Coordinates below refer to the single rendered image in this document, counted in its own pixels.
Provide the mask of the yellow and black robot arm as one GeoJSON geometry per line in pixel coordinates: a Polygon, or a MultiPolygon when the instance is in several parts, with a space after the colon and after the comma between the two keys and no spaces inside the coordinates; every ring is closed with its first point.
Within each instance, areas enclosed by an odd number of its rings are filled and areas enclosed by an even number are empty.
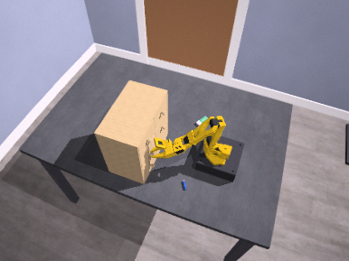
{"type": "Polygon", "coordinates": [[[203,150],[206,155],[206,158],[213,165],[224,165],[227,155],[229,155],[229,152],[231,150],[231,146],[228,146],[226,144],[217,144],[219,138],[221,137],[222,130],[224,127],[225,123],[222,117],[216,117],[215,119],[214,117],[209,117],[204,122],[202,122],[200,126],[187,133],[187,135],[177,137],[174,140],[173,149],[175,154],[184,153],[186,149],[192,146],[192,144],[196,145],[204,139],[203,150]],[[211,126],[210,129],[205,130],[209,124],[211,126]],[[224,148],[225,151],[223,150],[224,148]]]}

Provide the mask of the wooden chest of drawers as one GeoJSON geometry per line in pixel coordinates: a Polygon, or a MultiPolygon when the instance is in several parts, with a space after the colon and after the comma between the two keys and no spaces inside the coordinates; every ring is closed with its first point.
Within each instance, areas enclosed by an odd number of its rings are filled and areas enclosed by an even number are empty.
{"type": "Polygon", "coordinates": [[[129,81],[95,136],[109,172],[145,184],[138,147],[167,90],[129,81]]]}

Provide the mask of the white eraser with green sleeve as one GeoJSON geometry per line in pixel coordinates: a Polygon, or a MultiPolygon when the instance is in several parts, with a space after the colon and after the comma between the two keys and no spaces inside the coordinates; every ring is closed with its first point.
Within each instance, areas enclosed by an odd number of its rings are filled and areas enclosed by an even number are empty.
{"type": "Polygon", "coordinates": [[[208,118],[207,118],[207,117],[203,117],[202,119],[200,119],[199,121],[197,121],[196,124],[197,124],[198,126],[200,126],[201,123],[204,122],[206,119],[208,119],[208,118]]]}

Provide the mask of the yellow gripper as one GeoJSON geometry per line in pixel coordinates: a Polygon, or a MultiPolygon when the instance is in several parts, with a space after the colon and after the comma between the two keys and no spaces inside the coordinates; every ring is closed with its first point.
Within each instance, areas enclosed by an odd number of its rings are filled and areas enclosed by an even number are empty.
{"type": "Polygon", "coordinates": [[[150,151],[150,153],[153,153],[155,151],[162,150],[162,149],[165,149],[165,151],[160,154],[152,155],[151,156],[152,158],[170,158],[172,156],[175,156],[175,152],[173,149],[174,146],[170,139],[163,141],[163,139],[155,138],[154,141],[155,141],[156,147],[154,147],[150,151]]]}

